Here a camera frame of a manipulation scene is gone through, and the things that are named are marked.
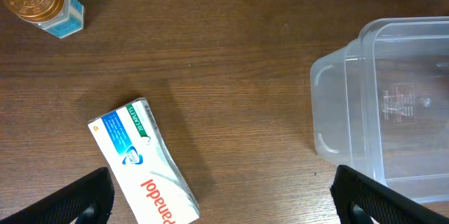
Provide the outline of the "white Panadol medicine box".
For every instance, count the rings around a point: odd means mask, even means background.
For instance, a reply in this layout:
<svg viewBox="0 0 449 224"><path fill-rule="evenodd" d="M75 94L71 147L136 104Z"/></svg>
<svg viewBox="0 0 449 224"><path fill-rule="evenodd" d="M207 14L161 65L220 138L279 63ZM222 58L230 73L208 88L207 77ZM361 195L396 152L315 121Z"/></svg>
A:
<svg viewBox="0 0 449 224"><path fill-rule="evenodd" d="M90 120L88 127L137 222L190 224L199 219L198 203L145 98Z"/></svg>

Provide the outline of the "clear plastic container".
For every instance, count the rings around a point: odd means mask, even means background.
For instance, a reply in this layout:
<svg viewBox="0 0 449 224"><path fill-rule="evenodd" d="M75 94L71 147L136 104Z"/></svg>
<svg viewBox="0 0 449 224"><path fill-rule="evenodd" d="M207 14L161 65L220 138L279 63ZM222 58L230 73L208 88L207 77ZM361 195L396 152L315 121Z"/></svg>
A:
<svg viewBox="0 0 449 224"><path fill-rule="evenodd" d="M448 200L448 18L384 18L310 69L314 146L418 203Z"/></svg>

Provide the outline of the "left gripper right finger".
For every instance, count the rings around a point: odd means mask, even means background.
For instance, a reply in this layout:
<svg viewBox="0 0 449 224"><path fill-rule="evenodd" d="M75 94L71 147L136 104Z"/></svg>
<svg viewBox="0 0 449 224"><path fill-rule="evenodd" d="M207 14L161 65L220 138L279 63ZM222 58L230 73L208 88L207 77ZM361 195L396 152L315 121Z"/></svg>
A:
<svg viewBox="0 0 449 224"><path fill-rule="evenodd" d="M330 193L341 223L448 224L445 216L346 165L337 167Z"/></svg>

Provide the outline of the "gold lid balm jar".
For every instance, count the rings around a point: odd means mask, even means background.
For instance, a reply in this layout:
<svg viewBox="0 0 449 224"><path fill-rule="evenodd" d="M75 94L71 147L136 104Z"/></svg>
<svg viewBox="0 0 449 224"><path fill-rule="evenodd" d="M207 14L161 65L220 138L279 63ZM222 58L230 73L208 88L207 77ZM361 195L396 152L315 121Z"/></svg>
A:
<svg viewBox="0 0 449 224"><path fill-rule="evenodd" d="M84 29L85 8L78 0L3 0L22 20L63 39Z"/></svg>

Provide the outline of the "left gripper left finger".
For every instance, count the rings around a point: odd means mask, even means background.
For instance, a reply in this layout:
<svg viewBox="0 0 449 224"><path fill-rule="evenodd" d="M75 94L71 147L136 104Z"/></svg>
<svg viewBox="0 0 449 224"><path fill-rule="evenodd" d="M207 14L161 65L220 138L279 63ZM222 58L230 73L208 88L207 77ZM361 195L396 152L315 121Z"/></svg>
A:
<svg viewBox="0 0 449 224"><path fill-rule="evenodd" d="M109 169L102 167L1 223L106 223L112 213L114 195Z"/></svg>

